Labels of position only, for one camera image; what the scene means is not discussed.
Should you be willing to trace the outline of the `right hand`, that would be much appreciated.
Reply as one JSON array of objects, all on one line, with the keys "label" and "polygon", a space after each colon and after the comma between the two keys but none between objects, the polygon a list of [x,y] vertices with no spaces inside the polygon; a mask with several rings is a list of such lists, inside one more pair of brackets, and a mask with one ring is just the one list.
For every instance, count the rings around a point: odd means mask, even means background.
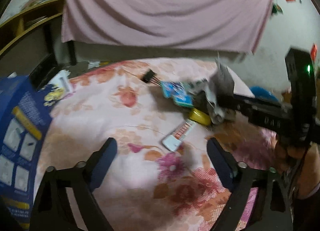
[{"label": "right hand", "polygon": [[319,189],[319,145],[311,143],[308,152],[289,146],[287,139],[276,135],[274,156],[277,170],[282,173],[288,171],[291,165],[289,159],[302,160],[302,169],[296,177],[296,198],[305,199],[312,196]]}]

